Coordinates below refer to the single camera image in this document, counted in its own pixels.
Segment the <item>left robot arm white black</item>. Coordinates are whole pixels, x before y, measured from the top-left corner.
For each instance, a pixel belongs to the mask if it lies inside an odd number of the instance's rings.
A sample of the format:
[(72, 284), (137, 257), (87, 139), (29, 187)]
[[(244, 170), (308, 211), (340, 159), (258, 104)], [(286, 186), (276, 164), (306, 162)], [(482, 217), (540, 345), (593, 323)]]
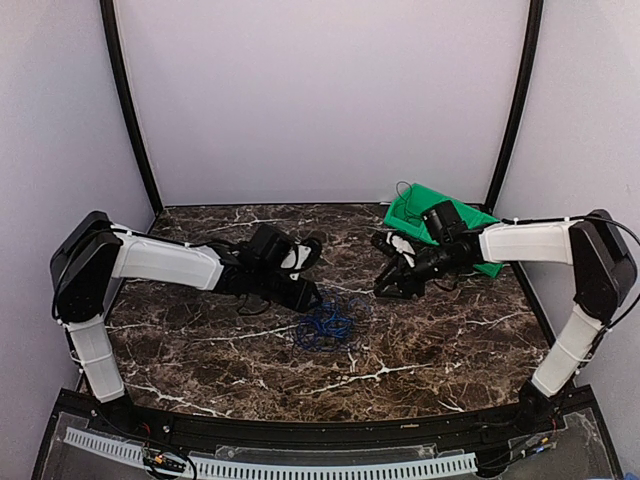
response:
[(261, 225), (247, 241), (179, 242), (113, 223), (89, 213), (50, 260), (51, 316), (61, 325), (101, 417), (120, 436), (141, 427), (140, 412), (124, 399), (122, 380), (105, 325), (105, 298), (114, 280), (141, 280), (191, 287), (237, 298), (256, 296), (297, 313), (322, 302), (303, 274), (322, 253), (320, 240), (296, 240)]

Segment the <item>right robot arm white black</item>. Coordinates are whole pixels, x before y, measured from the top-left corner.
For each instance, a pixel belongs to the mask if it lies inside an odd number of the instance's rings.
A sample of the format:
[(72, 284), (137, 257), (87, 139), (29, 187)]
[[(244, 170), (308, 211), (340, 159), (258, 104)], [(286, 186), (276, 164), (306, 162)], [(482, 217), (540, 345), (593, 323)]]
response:
[(418, 216), (425, 240), (396, 228), (376, 232), (372, 245), (389, 259), (374, 282), (379, 298), (413, 300), (448, 273), (483, 265), (565, 269), (567, 320), (556, 327), (544, 359), (524, 382), (510, 424), (534, 432), (568, 384), (594, 357), (606, 335), (639, 305), (639, 265), (628, 239), (638, 235), (605, 209), (587, 214), (498, 220), (453, 199)]

